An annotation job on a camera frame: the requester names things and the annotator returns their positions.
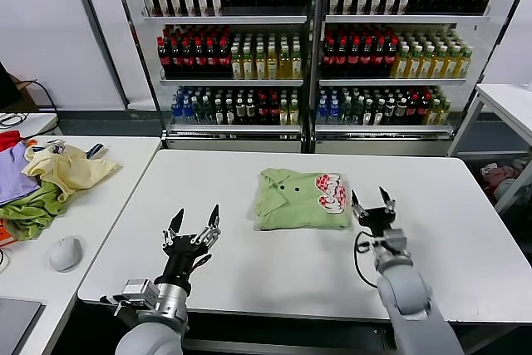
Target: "red cloth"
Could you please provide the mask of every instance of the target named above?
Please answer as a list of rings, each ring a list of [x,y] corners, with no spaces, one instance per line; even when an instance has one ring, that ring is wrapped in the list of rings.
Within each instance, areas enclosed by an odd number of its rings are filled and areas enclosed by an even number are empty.
[[[21,139],[22,137],[20,137],[19,131],[9,131],[0,133],[0,151],[11,149]]]

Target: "yellow cloth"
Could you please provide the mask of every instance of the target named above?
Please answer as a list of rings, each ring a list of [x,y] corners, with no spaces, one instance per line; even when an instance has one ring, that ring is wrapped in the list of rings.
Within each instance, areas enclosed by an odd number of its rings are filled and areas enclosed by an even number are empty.
[[[120,168],[114,161],[88,160],[85,152],[73,145],[51,145],[38,152],[32,148],[26,149],[24,156],[29,164],[22,173],[57,185],[62,191],[57,198],[61,202],[77,190],[90,189]]]

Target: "purple cloth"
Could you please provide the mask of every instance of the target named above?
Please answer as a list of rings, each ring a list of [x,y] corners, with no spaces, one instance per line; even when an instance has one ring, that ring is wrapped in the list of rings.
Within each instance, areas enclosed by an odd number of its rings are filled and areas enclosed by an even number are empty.
[[[25,151],[22,142],[0,151],[0,205],[26,197],[40,187],[35,178],[21,172],[27,165]]]

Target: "folded green shirt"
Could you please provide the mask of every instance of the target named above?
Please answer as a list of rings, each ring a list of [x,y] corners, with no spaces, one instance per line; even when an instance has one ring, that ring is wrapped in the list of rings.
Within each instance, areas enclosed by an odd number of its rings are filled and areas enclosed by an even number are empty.
[[[259,229],[349,226],[346,188],[340,175],[268,168],[260,173],[259,179],[259,199],[255,205]]]

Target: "green towel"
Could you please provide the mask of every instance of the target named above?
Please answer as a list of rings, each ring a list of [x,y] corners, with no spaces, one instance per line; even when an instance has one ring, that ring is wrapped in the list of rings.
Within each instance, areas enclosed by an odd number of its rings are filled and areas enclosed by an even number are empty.
[[[259,229],[349,226],[346,188],[340,175],[268,168],[259,178],[260,193],[255,206]]]
[[[64,212],[64,204],[57,200],[61,193],[53,183],[42,182],[41,189],[0,207],[0,218],[7,220],[7,230],[17,240],[35,239]]]

